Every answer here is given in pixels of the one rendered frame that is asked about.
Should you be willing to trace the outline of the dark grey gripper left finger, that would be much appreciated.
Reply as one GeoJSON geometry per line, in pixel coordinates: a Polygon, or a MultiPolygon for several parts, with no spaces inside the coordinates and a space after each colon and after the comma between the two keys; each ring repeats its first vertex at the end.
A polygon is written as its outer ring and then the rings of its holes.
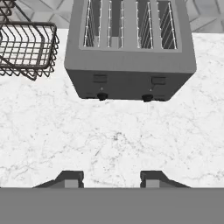
{"type": "Polygon", "coordinates": [[[83,188],[84,171],[62,171],[57,178],[46,181],[36,188],[83,188]]]}

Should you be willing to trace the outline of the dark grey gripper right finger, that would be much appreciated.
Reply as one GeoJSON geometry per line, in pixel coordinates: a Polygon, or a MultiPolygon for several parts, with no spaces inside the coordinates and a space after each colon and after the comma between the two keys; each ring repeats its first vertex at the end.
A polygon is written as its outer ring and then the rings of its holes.
{"type": "Polygon", "coordinates": [[[175,180],[169,179],[162,171],[140,171],[141,188],[185,187],[175,180]]]}

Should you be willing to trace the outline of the grey four-slot toaster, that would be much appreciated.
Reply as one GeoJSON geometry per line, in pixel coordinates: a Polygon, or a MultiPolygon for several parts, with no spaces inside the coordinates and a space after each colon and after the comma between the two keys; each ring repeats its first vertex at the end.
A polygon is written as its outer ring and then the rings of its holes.
{"type": "Polygon", "coordinates": [[[73,0],[64,67],[81,99],[170,100],[197,70],[185,0],[73,0]]]}

